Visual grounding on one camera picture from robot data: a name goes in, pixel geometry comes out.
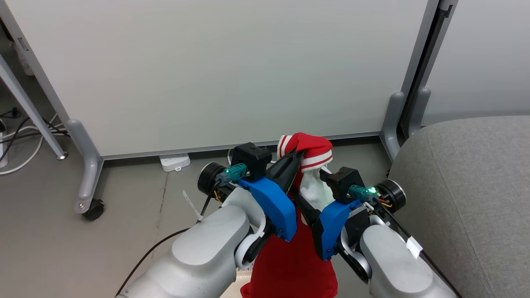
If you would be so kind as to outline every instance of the whiteboard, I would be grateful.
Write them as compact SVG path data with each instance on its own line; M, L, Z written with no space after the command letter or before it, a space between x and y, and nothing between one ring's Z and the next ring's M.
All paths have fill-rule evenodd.
M381 130L427 0L6 0L100 155Z
M530 115L530 2L459 1L427 82L422 124Z

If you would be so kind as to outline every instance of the caster wheel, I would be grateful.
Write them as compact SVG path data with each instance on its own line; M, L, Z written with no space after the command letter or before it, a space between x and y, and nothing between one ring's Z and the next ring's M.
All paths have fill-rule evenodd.
M105 211L105 205L100 199L92 199L89 209L83 213L83 217L89 221L97 220Z

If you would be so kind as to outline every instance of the gray metal leg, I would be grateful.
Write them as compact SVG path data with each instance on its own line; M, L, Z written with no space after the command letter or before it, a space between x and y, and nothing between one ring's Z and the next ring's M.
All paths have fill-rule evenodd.
M37 112L37 109L31 102L31 100L29 99L24 89L22 89L22 86L16 79L13 72L11 72L11 69L5 62L4 58L2 58L1 56L0 56L0 77L2 78L4 83L7 85L9 90L11 90L11 93L13 93L16 100L22 106L24 111L28 113L28 116L31 118L33 123L35 123L35 126L39 129L40 133L42 133L42 136L44 137L46 142L48 142L51 149L57 155L57 159L58 160L65 159L68 156L68 153L63 151L61 146L59 146L59 143L55 139L54 135L48 129L48 125L44 123L39 113Z
M383 146L385 147L386 153L388 154L391 162L394 162L394 159L400 149L397 130L404 102L405 95L403 92L396 92L390 96L388 108L386 109L385 120L383 122L383 128L381 129L381 142L383 142Z
M103 168L103 160L79 120L70 119L66 125L68 130L72 132L72 140L85 160L85 171L83 180L81 180L81 188L79 189L79 199L74 206L76 213L85 213L94 197L98 178Z
M405 125L407 128L405 134L408 137L412 137L421 129L421 121L423 119L423 114L425 113L425 108L427 107L427 102L429 102L430 94L431 91L429 88L422 88L418 91L414 105L410 110L409 123L408 125Z

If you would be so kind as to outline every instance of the green connector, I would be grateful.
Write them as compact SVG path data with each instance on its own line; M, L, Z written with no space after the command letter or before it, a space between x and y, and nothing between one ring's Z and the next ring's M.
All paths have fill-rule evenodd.
M367 189L358 185L352 185L348 194L352 198L362 202L371 202L373 199L377 199L377 190L374 187Z
M245 176L247 176L246 165L243 163L238 163L217 174L217 176L215 176L215 180L218 182L219 186L224 186L230 181L238 181Z

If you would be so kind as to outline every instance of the white power outlet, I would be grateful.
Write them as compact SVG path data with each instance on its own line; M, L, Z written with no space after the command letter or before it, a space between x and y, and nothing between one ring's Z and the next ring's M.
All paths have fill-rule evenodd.
M187 153L160 155L159 157L162 169L166 172L180 172L182 168L189 166L191 163L190 156Z

